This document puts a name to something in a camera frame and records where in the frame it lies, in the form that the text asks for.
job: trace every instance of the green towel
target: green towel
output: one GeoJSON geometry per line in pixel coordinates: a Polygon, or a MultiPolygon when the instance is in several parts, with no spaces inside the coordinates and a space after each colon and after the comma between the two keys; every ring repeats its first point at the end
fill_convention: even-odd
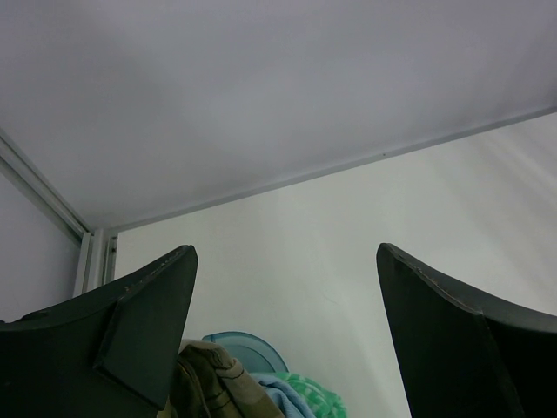
{"type": "Polygon", "coordinates": [[[272,374],[285,381],[298,392],[307,402],[315,418],[346,418],[347,412],[342,398],[328,391],[307,377],[295,373],[265,373],[272,374]]]}

